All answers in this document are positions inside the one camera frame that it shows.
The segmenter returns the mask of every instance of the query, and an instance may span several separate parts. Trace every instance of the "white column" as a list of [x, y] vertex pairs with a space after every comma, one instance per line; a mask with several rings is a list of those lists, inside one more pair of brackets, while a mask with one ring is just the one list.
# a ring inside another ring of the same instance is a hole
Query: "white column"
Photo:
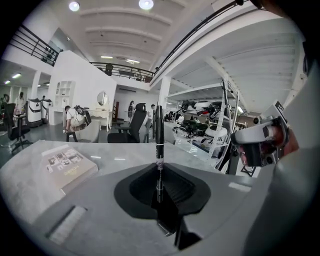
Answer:
[[167, 107], [166, 97], [169, 95], [170, 83], [171, 83], [170, 76], [164, 76], [162, 78], [161, 89], [160, 89], [159, 100], [158, 100], [158, 105], [162, 106], [162, 109], [165, 109]]
[[31, 89], [31, 99], [35, 99], [37, 97], [38, 85], [40, 80], [41, 71], [37, 70], [33, 77], [32, 89]]

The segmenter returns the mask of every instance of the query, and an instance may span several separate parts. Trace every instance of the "ceiling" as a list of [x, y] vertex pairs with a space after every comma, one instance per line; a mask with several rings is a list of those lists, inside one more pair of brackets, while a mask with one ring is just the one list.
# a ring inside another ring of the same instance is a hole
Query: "ceiling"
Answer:
[[[21, 76], [14, 79], [13, 75], [20, 73]], [[19, 65], [7, 60], [2, 60], [0, 63], [0, 86], [4, 86], [4, 82], [10, 80], [11, 83], [6, 86], [23, 86], [32, 87], [36, 71], [29, 67]], [[46, 87], [46, 84], [50, 81], [50, 75], [41, 73], [39, 84]]]
[[125, 62], [131, 59], [140, 61], [135, 67], [148, 70], [159, 59], [159, 51], [166, 53], [213, 13], [211, 2], [225, 0], [199, 1], [153, 0], [151, 10], [141, 9], [139, 0], [77, 0], [77, 12], [68, 9], [67, 0], [51, 0], [49, 6], [62, 30], [83, 53], [86, 48], [94, 61], [131, 65]]
[[[284, 104], [297, 72], [301, 43], [300, 36], [290, 26], [293, 25], [289, 21], [279, 18], [229, 33], [213, 41], [205, 52], [199, 51], [203, 59], [191, 60], [173, 78], [190, 89], [220, 83], [222, 78], [205, 62], [205, 55], [208, 55], [217, 60], [238, 86], [248, 112], [262, 113], [275, 100]], [[185, 90], [171, 82], [169, 94]], [[175, 99], [216, 99], [220, 95], [211, 93], [214, 90], [210, 93], [194, 91]]]

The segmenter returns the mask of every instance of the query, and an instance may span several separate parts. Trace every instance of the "railing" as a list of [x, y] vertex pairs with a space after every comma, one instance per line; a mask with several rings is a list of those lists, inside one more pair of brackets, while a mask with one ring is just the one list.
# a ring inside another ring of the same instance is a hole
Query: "railing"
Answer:
[[51, 66], [55, 65], [59, 53], [24, 25], [12, 37], [10, 45], [34, 56]]
[[90, 62], [92, 65], [106, 73], [108, 76], [125, 77], [128, 79], [134, 79], [137, 81], [150, 83], [155, 73], [127, 65], [120, 65], [114, 63], [105, 62]]
[[236, 7], [238, 4], [236, 1], [233, 1], [226, 6], [222, 7], [221, 9], [217, 10], [207, 18], [205, 18], [199, 25], [197, 25], [194, 29], [192, 29], [174, 48], [173, 50], [168, 54], [167, 57], [163, 60], [163, 62], [160, 64], [158, 69], [155, 71], [154, 74], [157, 74], [158, 71], [163, 67], [163, 65], [168, 61], [168, 59], [190, 38], [192, 37], [199, 29], [201, 29], [203, 26], [214, 20], [215, 18], [219, 17], [221, 14], [225, 13], [226, 11], [229, 11], [233, 7]]

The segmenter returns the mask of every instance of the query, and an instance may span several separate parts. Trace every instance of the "black chair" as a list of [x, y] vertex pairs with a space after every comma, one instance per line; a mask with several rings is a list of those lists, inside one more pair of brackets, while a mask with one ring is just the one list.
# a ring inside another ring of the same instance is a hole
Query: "black chair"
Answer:
[[22, 120], [25, 118], [25, 115], [20, 115], [17, 117], [17, 127], [15, 127], [14, 122], [14, 112], [16, 104], [10, 103], [5, 104], [4, 106], [4, 118], [3, 122], [7, 127], [7, 134], [11, 141], [16, 140], [15, 147], [11, 152], [13, 153], [20, 146], [24, 149], [24, 145], [33, 144], [29, 140], [25, 139], [25, 134], [30, 132], [30, 128], [26, 125], [22, 125]]
[[115, 129], [123, 133], [110, 133], [108, 143], [140, 143], [139, 130], [146, 118], [146, 104], [139, 103], [135, 106], [135, 112], [129, 127], [116, 126]]

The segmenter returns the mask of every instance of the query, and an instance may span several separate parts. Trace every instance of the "marble countertop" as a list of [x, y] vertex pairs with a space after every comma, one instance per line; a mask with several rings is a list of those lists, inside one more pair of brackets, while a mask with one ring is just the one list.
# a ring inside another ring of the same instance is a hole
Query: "marble countertop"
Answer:
[[[41, 153], [69, 144], [95, 162], [99, 172], [95, 177], [115, 173], [131, 167], [155, 162], [156, 144], [75, 143], [40, 140], [9, 160], [0, 170], [0, 189], [12, 212], [33, 223], [46, 209], [63, 198], [52, 180], [40, 169]], [[175, 163], [208, 172], [218, 172], [204, 161], [166, 143], [166, 163]]]

